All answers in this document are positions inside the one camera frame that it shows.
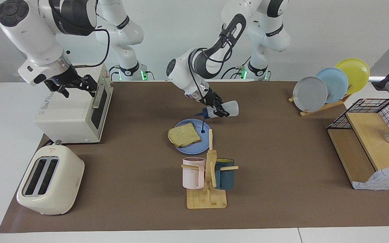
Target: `white wall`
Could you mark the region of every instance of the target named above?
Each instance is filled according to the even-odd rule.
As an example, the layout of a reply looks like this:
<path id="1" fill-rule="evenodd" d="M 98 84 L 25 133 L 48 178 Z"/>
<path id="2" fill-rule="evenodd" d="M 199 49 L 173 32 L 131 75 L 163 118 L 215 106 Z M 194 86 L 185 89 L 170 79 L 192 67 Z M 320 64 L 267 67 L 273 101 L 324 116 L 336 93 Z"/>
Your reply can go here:
<path id="1" fill-rule="evenodd" d="M 144 42 L 133 46 L 138 59 L 156 79 L 166 79 L 170 60 L 189 48 L 210 47 L 215 42 L 225 2 L 123 0 L 130 18 L 145 32 Z M 290 1 L 283 19 L 292 37 L 291 46 L 271 54 L 272 80 L 299 80 L 348 57 L 361 58 L 373 66 L 389 48 L 389 1 Z M 99 62 L 105 54 L 105 46 L 94 35 L 60 34 L 57 40 L 71 51 L 73 62 Z M 241 65 L 250 53 L 251 45 L 244 35 L 224 69 Z M 110 53 L 105 63 L 107 67 L 115 65 L 115 55 Z"/>

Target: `brown paper mat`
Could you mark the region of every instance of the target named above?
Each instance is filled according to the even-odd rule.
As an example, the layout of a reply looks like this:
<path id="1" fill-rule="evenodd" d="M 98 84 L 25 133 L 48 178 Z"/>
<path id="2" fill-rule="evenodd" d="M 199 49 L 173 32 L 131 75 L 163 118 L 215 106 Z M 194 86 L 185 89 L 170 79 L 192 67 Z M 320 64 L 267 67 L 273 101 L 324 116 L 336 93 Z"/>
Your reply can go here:
<path id="1" fill-rule="evenodd" d="M 388 226 L 389 191 L 354 190 L 325 127 L 344 106 L 299 117 L 294 82 L 212 83 L 238 117 L 214 118 L 219 157 L 235 159 L 225 209 L 189 210 L 168 129 L 203 106 L 171 83 L 116 83 L 102 141 L 70 145 L 85 173 L 69 213 L 13 198 L 0 233 Z"/>

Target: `plate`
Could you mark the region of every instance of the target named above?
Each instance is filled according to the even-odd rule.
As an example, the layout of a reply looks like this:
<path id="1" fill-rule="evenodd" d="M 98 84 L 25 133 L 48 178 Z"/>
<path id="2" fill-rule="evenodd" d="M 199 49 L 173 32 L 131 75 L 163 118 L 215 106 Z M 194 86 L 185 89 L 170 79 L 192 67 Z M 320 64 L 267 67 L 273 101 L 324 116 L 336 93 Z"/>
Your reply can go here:
<path id="1" fill-rule="evenodd" d="M 316 77 L 327 86 L 329 98 L 326 103 L 334 103 L 346 94 L 349 85 L 347 84 L 346 74 L 342 70 L 335 67 L 327 67 L 319 71 Z"/>
<path id="2" fill-rule="evenodd" d="M 335 67 L 346 74 L 349 85 L 352 85 L 346 92 L 348 95 L 360 91 L 369 81 L 370 69 L 363 60 L 348 58 L 337 63 Z"/>
<path id="3" fill-rule="evenodd" d="M 182 126 L 182 125 L 185 125 L 187 123 L 193 123 L 193 126 L 194 126 L 196 132 L 198 132 L 199 137 L 201 137 L 201 141 L 198 143 L 192 143 L 192 144 L 188 145 L 187 147 L 178 147 L 176 149 L 183 152 L 184 154 L 190 154 L 190 155 L 200 154 L 210 147 L 210 136 L 209 136 L 209 132 L 208 132 L 210 130 L 210 126 L 207 123 L 204 123 L 205 133 L 201 132 L 202 131 L 202 121 L 198 120 L 198 119 L 181 120 L 175 126 L 176 127 Z"/>
<path id="4" fill-rule="evenodd" d="M 293 102 L 301 111 L 315 112 L 327 100 L 327 87 L 317 77 L 305 77 L 293 88 Z"/>

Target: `pink mug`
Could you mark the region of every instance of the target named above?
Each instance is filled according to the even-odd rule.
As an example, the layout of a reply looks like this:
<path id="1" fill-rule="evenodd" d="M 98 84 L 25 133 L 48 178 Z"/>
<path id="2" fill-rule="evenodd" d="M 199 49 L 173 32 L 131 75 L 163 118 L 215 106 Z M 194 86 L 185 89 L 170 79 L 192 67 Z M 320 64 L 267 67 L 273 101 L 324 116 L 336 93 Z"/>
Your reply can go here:
<path id="1" fill-rule="evenodd" d="M 187 189 L 201 189 L 204 187 L 205 159 L 188 157 L 182 159 L 182 164 L 197 166 L 197 169 L 182 168 L 182 186 Z"/>

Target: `slice of bread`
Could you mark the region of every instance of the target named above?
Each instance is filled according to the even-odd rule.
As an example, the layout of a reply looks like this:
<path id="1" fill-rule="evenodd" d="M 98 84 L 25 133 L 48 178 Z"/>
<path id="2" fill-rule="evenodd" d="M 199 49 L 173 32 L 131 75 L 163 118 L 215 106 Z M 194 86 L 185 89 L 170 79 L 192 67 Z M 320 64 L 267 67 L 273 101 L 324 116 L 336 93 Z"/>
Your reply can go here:
<path id="1" fill-rule="evenodd" d="M 168 131 L 168 138 L 176 147 L 186 147 L 192 143 L 201 141 L 198 132 L 194 129 L 193 123 L 174 127 Z"/>

